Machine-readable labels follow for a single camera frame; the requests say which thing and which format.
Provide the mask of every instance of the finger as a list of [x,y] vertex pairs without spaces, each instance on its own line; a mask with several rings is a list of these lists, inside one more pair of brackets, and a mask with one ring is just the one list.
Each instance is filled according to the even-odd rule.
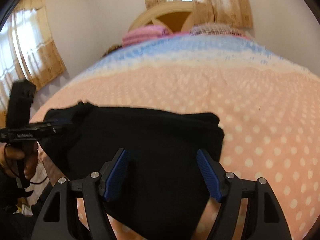
[[26,172],[28,172],[29,170],[33,170],[37,167],[38,155],[32,154],[32,155],[27,156],[24,159],[24,163],[25,163],[24,173],[26,174]]
[[28,180],[32,179],[33,176],[36,174],[36,168],[29,169],[28,172],[25,174]]
[[25,157],[25,154],[22,150],[13,146],[8,146],[5,148],[5,155],[7,160],[22,160]]

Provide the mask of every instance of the pillow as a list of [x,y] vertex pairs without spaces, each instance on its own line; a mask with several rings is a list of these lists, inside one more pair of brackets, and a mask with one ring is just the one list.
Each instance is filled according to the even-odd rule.
[[170,33],[166,27],[160,25],[146,25],[128,32],[122,37],[122,46],[137,44],[157,38],[168,36]]
[[226,24],[203,24],[194,26],[190,35],[233,35],[245,37],[244,31],[232,28]]

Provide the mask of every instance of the pink pillow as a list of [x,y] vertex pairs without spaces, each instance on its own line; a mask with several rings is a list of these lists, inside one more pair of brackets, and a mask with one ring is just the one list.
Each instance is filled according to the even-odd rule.
[[122,46],[129,46],[144,41],[162,38],[170,33],[166,27],[160,25],[146,25],[128,32],[122,37]]

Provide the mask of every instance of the black wire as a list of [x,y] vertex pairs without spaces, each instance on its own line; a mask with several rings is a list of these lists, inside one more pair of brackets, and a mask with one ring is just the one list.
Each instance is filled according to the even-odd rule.
[[[12,169],[11,167],[9,166],[8,164],[8,160],[7,160],[7,154],[5,153],[5,149],[7,146],[10,146],[10,143],[7,143],[5,146],[4,146],[4,159],[5,159],[5,162],[7,163],[7,166],[9,168],[9,170],[14,174],[14,176],[16,176],[18,179],[20,179],[20,176],[18,174],[16,174]],[[48,176],[45,177],[45,179],[41,182],[32,182],[30,181],[30,184],[33,184],[33,185],[40,185],[42,183],[44,183],[46,181],[46,179],[48,178]]]

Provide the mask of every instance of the blue gripper pad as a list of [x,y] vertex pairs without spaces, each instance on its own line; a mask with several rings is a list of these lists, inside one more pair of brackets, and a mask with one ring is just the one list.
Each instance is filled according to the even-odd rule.
[[228,186],[224,180],[225,170],[220,163],[212,160],[206,150],[198,150],[196,159],[210,196],[221,203],[228,194]]
[[109,164],[112,170],[105,182],[105,192],[103,197],[107,202],[118,197],[128,167],[129,156],[126,150],[122,150],[117,160],[115,160],[116,157],[117,154]]

